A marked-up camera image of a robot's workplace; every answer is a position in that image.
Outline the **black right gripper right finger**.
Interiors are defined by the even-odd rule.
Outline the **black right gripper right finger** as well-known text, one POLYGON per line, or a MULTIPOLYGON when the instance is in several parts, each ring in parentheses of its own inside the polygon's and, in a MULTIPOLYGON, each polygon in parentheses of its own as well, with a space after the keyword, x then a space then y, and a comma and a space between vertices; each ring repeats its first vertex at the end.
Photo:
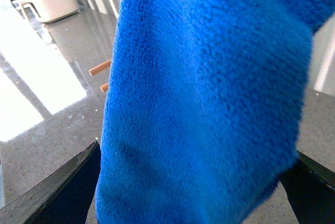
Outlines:
POLYGON ((299 152, 280 179, 299 223, 334 224, 334 172, 299 152))

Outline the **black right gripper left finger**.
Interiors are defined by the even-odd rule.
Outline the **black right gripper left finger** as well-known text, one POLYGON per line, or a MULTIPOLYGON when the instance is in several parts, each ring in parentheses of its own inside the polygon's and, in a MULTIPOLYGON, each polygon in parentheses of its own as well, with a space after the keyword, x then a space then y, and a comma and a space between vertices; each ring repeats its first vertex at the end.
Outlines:
POLYGON ((85 223, 101 169, 98 142, 1 209, 1 223, 85 223))

